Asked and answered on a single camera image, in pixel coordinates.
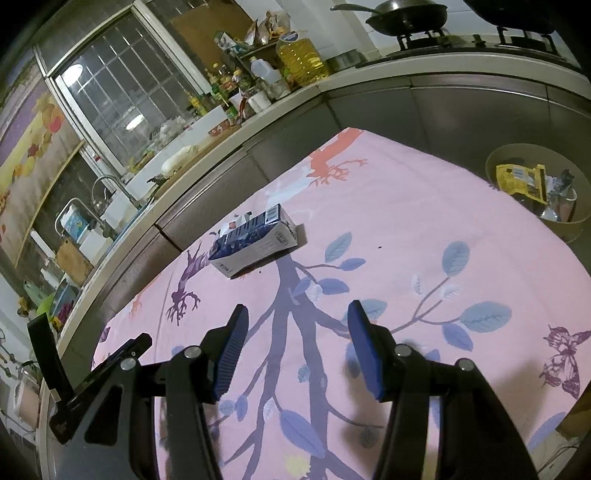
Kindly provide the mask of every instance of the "trash bin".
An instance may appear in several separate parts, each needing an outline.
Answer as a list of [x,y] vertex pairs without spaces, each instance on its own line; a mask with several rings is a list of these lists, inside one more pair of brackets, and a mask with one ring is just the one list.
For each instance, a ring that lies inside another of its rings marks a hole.
[[497,148],[486,159],[486,176],[493,185],[498,186],[496,182],[497,165],[506,163],[520,164],[528,168],[534,168],[536,165],[542,164],[546,167],[546,175],[552,177],[559,177],[565,168],[570,170],[574,175],[573,188],[577,193],[573,221],[552,222],[545,219],[540,220],[564,242],[571,243],[575,241],[583,232],[584,224],[591,216],[591,184],[583,172],[568,158],[549,148],[527,143],[509,144]]

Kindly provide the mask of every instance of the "metal screw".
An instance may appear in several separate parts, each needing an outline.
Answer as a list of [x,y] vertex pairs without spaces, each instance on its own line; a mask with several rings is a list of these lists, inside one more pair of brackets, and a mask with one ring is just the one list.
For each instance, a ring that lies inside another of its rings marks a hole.
[[468,360],[467,358],[462,358],[458,361],[457,366],[459,366],[464,372],[471,372],[474,370],[474,362],[472,360]]
[[129,371],[133,367],[135,367],[136,363],[137,361],[135,360],[135,358],[126,358],[121,362],[121,370]]
[[197,358],[201,355],[201,349],[198,346],[188,346],[185,349],[185,356],[187,358]]
[[394,349],[394,353],[398,356],[410,356],[412,352],[413,349],[410,348],[408,345],[404,345],[403,343],[397,345]]

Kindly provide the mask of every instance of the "flower painting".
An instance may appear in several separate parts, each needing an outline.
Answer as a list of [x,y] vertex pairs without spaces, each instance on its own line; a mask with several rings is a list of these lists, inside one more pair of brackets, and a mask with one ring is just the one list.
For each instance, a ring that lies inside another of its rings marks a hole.
[[0,99],[0,247],[14,265],[46,194],[80,139],[27,53]]

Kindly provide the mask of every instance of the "cutting board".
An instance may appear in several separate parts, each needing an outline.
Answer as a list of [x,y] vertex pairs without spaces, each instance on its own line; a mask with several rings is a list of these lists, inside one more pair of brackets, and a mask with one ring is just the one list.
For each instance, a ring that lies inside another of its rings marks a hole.
[[197,155],[195,158],[189,160],[184,166],[182,166],[179,170],[173,173],[170,178],[162,184],[162,186],[156,191],[154,194],[154,198],[158,200],[164,192],[166,192],[180,177],[185,175],[191,168],[205,155],[211,152],[214,148],[216,148],[220,143],[222,143],[225,139],[227,139],[230,135],[235,133],[241,126],[234,125],[233,127],[228,128],[227,130],[223,131],[218,136],[214,137],[211,142],[207,143],[203,148],[199,148]]
[[76,248],[69,238],[65,239],[56,253],[56,263],[80,288],[92,271],[92,264]]

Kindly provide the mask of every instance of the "black handle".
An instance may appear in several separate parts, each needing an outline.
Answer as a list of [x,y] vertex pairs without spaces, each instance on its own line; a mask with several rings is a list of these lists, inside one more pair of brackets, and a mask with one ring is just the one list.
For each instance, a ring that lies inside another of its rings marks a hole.
[[47,388],[58,408],[63,407],[74,396],[74,389],[57,354],[56,342],[53,339],[47,314],[43,313],[30,321],[27,329]]

